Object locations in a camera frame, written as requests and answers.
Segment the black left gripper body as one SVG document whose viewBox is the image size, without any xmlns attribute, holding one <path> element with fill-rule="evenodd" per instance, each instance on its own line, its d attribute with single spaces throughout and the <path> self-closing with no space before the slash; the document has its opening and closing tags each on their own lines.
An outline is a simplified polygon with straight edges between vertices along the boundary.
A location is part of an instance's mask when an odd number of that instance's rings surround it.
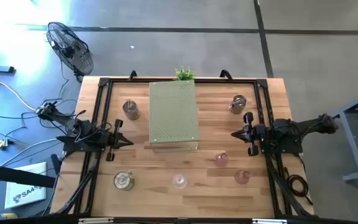
<svg viewBox="0 0 358 224">
<path fill-rule="evenodd" d="M 119 148 L 118 142 L 122 138 L 122 133 L 119 132 L 120 128 L 123 125 L 123 120 L 117 119 L 114 123 L 114 130 L 113 132 L 109 132 L 107 129 L 103 130 L 103 134 L 106 138 L 106 145 L 109 146 L 109 151 L 106 156 L 106 161 L 113 161 L 114 160 L 114 150 Z"/>
</svg>

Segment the pink glass candlestick holder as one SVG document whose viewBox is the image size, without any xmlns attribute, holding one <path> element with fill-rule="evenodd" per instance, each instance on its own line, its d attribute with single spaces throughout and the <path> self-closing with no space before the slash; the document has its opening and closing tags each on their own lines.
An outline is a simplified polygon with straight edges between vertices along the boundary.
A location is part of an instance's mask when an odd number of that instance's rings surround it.
<svg viewBox="0 0 358 224">
<path fill-rule="evenodd" d="M 216 156 L 214 158 L 214 164 L 217 167 L 225 167 L 225 166 L 227 166 L 228 161 L 229 161 L 228 155 L 225 152 L 220 153 L 220 154 L 216 154 Z"/>
<path fill-rule="evenodd" d="M 237 170 L 234 179 L 238 184 L 247 184 L 251 177 L 251 173 L 246 170 Z"/>
</svg>

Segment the clear glass candlestick holder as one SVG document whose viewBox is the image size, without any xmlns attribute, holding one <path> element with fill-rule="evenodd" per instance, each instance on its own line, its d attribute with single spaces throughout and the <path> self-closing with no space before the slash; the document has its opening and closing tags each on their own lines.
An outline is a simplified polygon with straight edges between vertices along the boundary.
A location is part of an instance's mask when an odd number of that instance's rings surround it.
<svg viewBox="0 0 358 224">
<path fill-rule="evenodd" d="M 183 189 L 186 187 L 188 180 L 187 178 L 182 174 L 177 174 L 173 177 L 173 186 L 177 189 Z"/>
</svg>

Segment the white printed cardboard box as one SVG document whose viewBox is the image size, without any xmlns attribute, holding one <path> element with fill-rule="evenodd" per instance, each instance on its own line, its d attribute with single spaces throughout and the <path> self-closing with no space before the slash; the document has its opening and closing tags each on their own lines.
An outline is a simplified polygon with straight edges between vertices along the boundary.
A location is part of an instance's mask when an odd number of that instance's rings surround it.
<svg viewBox="0 0 358 224">
<path fill-rule="evenodd" d="M 40 162 L 37 164 L 16 167 L 16 169 L 45 175 L 47 171 L 47 163 Z M 45 200 L 46 196 L 47 193 L 45 187 L 8 182 L 6 184 L 4 208 L 14 208 L 33 202 L 38 202 L 40 200 Z"/>
</svg>

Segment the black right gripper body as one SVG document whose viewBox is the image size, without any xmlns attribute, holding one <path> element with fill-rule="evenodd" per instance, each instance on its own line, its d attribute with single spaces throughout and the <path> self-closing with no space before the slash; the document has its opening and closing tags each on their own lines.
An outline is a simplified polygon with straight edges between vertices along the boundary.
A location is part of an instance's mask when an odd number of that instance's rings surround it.
<svg viewBox="0 0 358 224">
<path fill-rule="evenodd" d="M 255 144 L 256 140 L 262 140 L 262 135 L 265 132 L 265 126 L 262 124 L 252 125 L 254 116 L 252 112 L 247 112 L 244 115 L 244 141 L 246 143 L 251 143 L 251 146 L 248 148 L 247 152 L 249 156 L 257 156 L 259 154 L 259 147 Z"/>
</svg>

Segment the black aluminium table frame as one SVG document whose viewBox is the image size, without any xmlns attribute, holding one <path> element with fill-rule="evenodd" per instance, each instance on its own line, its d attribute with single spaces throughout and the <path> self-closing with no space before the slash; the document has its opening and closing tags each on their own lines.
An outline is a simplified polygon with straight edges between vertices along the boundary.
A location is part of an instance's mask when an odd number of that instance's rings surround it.
<svg viewBox="0 0 358 224">
<path fill-rule="evenodd" d="M 198 78 L 195 83 L 200 144 L 197 151 L 154 153 L 149 141 L 149 77 L 85 77 L 77 111 L 82 119 L 97 117 L 113 123 L 123 120 L 122 133 L 132 146 L 122 147 L 113 161 L 101 159 L 95 182 L 91 215 L 94 217 L 272 218 L 291 207 L 268 175 L 263 155 L 250 157 L 247 144 L 231 136 L 243 126 L 242 116 L 228 112 L 236 95 L 247 98 L 255 121 L 268 123 L 275 115 L 290 116 L 281 78 Z M 140 110 L 137 120 L 123 111 L 126 100 Z M 225 152 L 228 164 L 217 167 L 216 154 Z M 251 173 L 247 184 L 234 179 L 237 170 Z M 114 177 L 131 171 L 135 185 L 117 189 Z M 173 186 L 173 177 L 184 175 L 185 188 Z"/>
</svg>

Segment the black slanted beam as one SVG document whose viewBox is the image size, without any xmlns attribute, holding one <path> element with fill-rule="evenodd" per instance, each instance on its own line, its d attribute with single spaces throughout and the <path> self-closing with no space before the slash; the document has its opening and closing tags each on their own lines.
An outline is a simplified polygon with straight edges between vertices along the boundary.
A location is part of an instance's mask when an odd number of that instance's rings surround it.
<svg viewBox="0 0 358 224">
<path fill-rule="evenodd" d="M 52 188 L 54 177 L 0 166 L 0 181 Z"/>
</svg>

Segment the green perforated metal shelf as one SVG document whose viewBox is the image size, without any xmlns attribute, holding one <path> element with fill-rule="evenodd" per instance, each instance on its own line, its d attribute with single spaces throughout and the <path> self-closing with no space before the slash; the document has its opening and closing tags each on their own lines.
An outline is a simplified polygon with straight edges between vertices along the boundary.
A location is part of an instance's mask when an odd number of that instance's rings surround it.
<svg viewBox="0 0 358 224">
<path fill-rule="evenodd" d="M 195 151 L 199 141 L 195 82 L 149 83 L 149 149 L 156 153 Z"/>
</svg>

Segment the silver metal candle tin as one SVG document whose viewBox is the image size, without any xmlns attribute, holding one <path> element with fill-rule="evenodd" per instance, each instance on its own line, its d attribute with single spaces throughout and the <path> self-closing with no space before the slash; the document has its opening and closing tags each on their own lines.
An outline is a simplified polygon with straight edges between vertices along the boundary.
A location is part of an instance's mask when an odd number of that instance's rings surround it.
<svg viewBox="0 0 358 224">
<path fill-rule="evenodd" d="M 124 114 L 129 120 L 137 120 L 140 117 L 140 110 L 134 100 L 126 100 L 122 106 Z"/>
<path fill-rule="evenodd" d="M 229 104 L 229 111 L 232 114 L 241 114 L 246 107 L 247 99 L 243 95 L 236 95 Z"/>
<path fill-rule="evenodd" d="M 130 190 L 135 185 L 135 179 L 131 171 L 118 172 L 114 177 L 114 186 L 121 190 Z"/>
</svg>

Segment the black bar with silver brackets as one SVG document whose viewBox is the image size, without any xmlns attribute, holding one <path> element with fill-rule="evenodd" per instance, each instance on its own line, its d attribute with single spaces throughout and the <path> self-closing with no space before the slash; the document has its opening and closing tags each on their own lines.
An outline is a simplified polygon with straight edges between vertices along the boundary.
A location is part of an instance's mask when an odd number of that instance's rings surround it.
<svg viewBox="0 0 358 224">
<path fill-rule="evenodd" d="M 0 220 L 0 224 L 358 224 L 324 218 L 136 218 L 136 217 L 32 217 Z"/>
</svg>

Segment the small potted green plant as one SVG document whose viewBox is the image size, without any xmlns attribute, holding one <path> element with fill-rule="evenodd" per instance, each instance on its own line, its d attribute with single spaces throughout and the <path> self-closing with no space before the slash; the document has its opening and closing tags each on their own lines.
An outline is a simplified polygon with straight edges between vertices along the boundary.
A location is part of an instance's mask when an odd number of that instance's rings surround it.
<svg viewBox="0 0 358 224">
<path fill-rule="evenodd" d="M 194 71 L 192 71 L 190 67 L 186 69 L 184 69 L 183 67 L 181 69 L 176 69 L 175 75 L 176 80 L 178 81 L 193 80 L 195 78 Z"/>
</svg>

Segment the black floor fan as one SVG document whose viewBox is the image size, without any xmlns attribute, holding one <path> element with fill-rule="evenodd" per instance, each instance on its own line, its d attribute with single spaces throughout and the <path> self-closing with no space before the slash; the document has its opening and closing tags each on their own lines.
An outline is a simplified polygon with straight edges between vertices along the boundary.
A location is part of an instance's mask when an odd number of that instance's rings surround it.
<svg viewBox="0 0 358 224">
<path fill-rule="evenodd" d="M 94 63 L 90 48 L 68 26 L 61 22 L 49 22 L 46 37 L 53 51 L 73 71 L 78 82 L 91 74 Z"/>
</svg>

